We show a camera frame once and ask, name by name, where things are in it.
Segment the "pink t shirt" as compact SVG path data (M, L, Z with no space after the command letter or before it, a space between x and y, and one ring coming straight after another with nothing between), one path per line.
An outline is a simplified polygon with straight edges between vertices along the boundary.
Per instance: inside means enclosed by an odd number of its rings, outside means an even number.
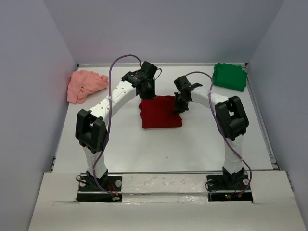
M67 89L67 101L83 104L85 99L98 91L108 88L108 76L93 71L74 71Z

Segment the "dark red t shirt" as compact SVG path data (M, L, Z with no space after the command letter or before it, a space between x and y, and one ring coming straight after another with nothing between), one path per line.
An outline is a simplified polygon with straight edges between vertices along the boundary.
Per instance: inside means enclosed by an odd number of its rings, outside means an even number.
M156 96L152 100L142 100L139 104L143 129L178 128L182 119L174 111L174 96Z

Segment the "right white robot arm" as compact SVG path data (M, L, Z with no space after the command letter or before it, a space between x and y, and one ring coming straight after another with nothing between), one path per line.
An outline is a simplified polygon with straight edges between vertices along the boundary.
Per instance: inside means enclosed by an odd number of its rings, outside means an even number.
M174 81L175 112L189 110L189 103L194 102L211 110L220 135L224 139L224 164L221 175L208 175L206 186L210 192L218 190L240 190L244 180L249 181L245 174L242 142L249 125L248 117L241 99L238 96L225 97L211 90L200 91L200 83L190 83L186 76Z

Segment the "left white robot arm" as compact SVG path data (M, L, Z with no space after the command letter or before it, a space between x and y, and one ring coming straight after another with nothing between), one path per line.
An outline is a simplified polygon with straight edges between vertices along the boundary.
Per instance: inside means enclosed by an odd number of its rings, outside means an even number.
M82 146L87 160L85 177L79 179L96 190L107 191L108 170L103 153L109 142L112 117L130 100L153 99L155 74L158 68L145 61L139 70L127 72L115 89L89 110L81 109L77 114L75 137Z

